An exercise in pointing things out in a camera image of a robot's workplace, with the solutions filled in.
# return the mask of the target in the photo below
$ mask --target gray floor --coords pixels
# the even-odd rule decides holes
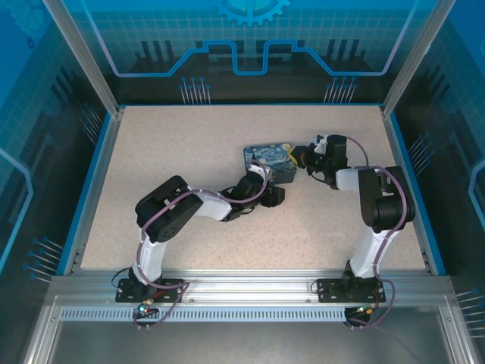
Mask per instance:
[[[427,309],[394,309],[380,327],[423,362],[447,363],[440,318]],[[66,322],[51,364],[86,363],[345,363],[417,362],[389,335],[337,323],[172,323],[137,332],[127,323]]]

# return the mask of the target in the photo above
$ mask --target small box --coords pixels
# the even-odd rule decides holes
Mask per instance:
[[[264,146],[247,146],[244,148],[246,169],[252,159],[273,168],[275,184],[291,184],[295,179],[296,165],[289,158],[289,143],[267,144]]]

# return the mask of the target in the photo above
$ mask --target beige work surface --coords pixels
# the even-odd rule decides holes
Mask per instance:
[[[243,148],[308,145],[317,134],[356,138],[373,165],[393,165],[377,106],[130,106],[114,146],[81,267],[132,265],[139,244],[135,205],[175,174],[221,190],[245,174]],[[349,163],[364,157],[349,142]],[[192,218],[168,244],[165,268],[343,268],[365,226],[358,194],[336,191],[298,170],[286,199],[224,223]],[[384,268],[423,268],[412,224],[394,240]]]

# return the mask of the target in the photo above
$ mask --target glass wall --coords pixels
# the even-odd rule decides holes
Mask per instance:
[[[435,0],[67,0],[122,104],[382,102]]]
[[[0,362],[8,363],[23,359],[106,112],[42,2],[0,0],[0,31]]]
[[[395,110],[458,292],[485,291],[483,14],[485,2],[457,0]]]

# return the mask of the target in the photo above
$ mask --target gear logo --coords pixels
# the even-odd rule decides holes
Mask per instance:
[[[28,36],[40,30],[44,22],[41,0],[0,0],[0,11],[8,11],[15,23]]]
[[[254,23],[263,25],[266,20],[273,21],[275,14],[283,13],[282,8],[289,5],[289,0],[214,0],[214,5],[228,21],[252,27]]]

